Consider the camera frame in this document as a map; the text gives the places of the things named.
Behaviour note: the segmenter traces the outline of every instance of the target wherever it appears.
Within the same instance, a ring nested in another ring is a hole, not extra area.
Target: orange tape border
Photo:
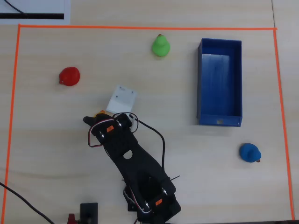
[[[16,75],[17,75],[17,64],[18,64],[21,28],[86,28],[86,29],[138,29],[138,30],[272,30],[273,31],[273,39],[274,39],[277,77],[278,77],[278,88],[279,88],[279,97],[280,97],[280,106],[281,106],[281,116],[282,116],[284,139],[285,139],[285,157],[286,157],[286,164],[287,164],[290,208],[291,208],[292,220],[295,220],[295,212],[294,212],[294,204],[293,204],[293,196],[292,196],[292,177],[291,177],[290,158],[289,158],[287,132],[286,132],[286,124],[285,124],[285,109],[284,109],[283,93],[282,93],[282,86],[281,86],[281,77],[280,77],[280,66],[279,66],[279,58],[278,58],[278,45],[277,45],[277,38],[276,38],[277,28],[52,26],[52,25],[21,25],[21,24],[18,24],[18,32],[17,32],[17,40],[16,40],[15,56],[14,56],[14,76],[13,76],[11,105],[10,105],[9,134],[8,134],[8,143],[7,143],[7,159],[6,159],[5,182],[4,182],[5,185],[7,185],[7,183],[8,183],[10,150],[11,150],[13,117],[14,117],[15,83],[16,83]],[[1,213],[1,224],[4,224],[5,208],[6,208],[6,197],[7,197],[7,190],[4,189],[4,191],[3,191],[3,202],[2,202],[2,213]]]

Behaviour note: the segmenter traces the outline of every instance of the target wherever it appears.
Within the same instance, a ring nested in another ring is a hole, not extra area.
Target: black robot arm
[[[84,117],[83,121],[122,174],[128,210],[137,211],[140,222],[164,224],[180,212],[175,186],[160,164],[138,144],[126,114],[114,118],[100,113],[94,118]],[[128,151],[132,157],[126,159],[124,154]]]

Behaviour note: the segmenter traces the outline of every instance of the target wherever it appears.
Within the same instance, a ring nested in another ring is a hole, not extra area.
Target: white paper
[[[69,25],[71,22],[71,0],[8,0],[25,13],[63,13],[64,20],[0,19],[0,24]],[[5,1],[0,0],[0,13],[18,13]]]

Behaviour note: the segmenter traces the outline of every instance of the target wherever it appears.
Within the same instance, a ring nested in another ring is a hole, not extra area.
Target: wooden table
[[[273,1],[275,24],[278,27],[278,50],[282,74],[282,87],[285,101],[285,119],[289,143],[290,165],[292,174],[292,190],[294,210],[296,219],[299,218],[299,152],[298,152],[298,88],[299,81],[297,60],[298,60],[298,39],[299,30],[296,21],[299,19],[297,10],[299,2],[287,0],[281,2]]]
[[[271,1],[72,2],[72,24],[171,27],[273,27]],[[172,13],[162,12],[171,8]],[[88,16],[79,17],[79,12]],[[3,26],[0,41],[4,182],[16,27]],[[157,34],[171,52],[157,60]],[[201,38],[242,40],[241,128],[196,123],[197,54]],[[58,73],[76,66],[78,85],[58,85]],[[83,202],[99,202],[99,223],[133,223],[123,183],[101,149],[87,146],[84,116],[105,109],[117,84],[138,91],[134,112],[166,140],[165,169],[175,180],[182,211],[173,223],[291,219],[272,31],[158,31],[22,28],[14,102],[8,184],[55,223]],[[140,127],[140,144],[158,161],[161,140]],[[244,142],[256,144],[262,162],[238,157]],[[5,223],[45,223],[7,194]]]

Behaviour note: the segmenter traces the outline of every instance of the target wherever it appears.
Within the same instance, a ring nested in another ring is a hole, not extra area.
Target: blue box
[[[241,126],[241,41],[201,39],[197,97],[200,125]]]

